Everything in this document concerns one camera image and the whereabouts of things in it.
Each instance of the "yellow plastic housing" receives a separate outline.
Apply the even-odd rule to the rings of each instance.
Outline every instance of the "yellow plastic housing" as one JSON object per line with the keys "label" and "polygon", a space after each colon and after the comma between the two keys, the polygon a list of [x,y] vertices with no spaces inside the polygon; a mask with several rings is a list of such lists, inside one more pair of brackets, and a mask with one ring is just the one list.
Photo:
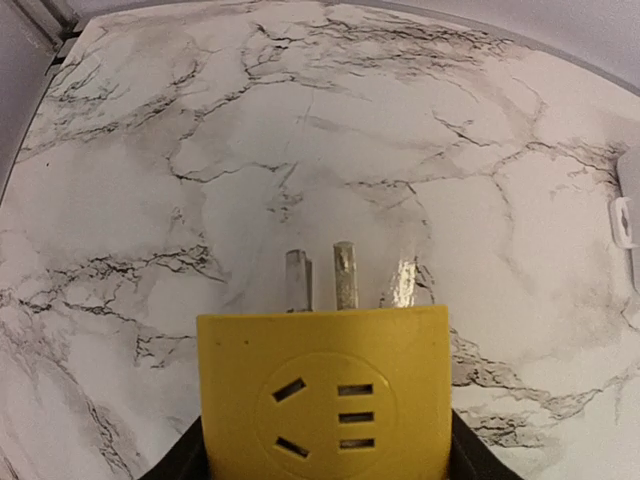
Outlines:
{"label": "yellow plastic housing", "polygon": [[444,306],[198,317],[216,480],[444,480]]}

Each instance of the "marble surface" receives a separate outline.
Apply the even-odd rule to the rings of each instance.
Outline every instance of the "marble surface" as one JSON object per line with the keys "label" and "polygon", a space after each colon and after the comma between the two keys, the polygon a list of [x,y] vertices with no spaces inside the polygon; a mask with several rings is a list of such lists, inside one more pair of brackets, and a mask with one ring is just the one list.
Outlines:
{"label": "marble surface", "polygon": [[428,18],[219,2],[93,20],[0,208],[0,478],[133,479],[198,415],[195,316],[451,312],[454,406],[527,480],[640,471],[640,302],[607,203],[640,100]]}

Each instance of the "white plastic clip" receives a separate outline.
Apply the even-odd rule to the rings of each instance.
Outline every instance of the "white plastic clip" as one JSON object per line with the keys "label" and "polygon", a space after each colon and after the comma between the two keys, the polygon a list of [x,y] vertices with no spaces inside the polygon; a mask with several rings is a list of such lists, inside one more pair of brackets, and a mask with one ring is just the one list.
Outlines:
{"label": "white plastic clip", "polygon": [[620,248],[627,250],[638,247],[633,238],[633,223],[629,214],[629,204],[633,205],[628,197],[616,198],[609,204],[613,240]]}

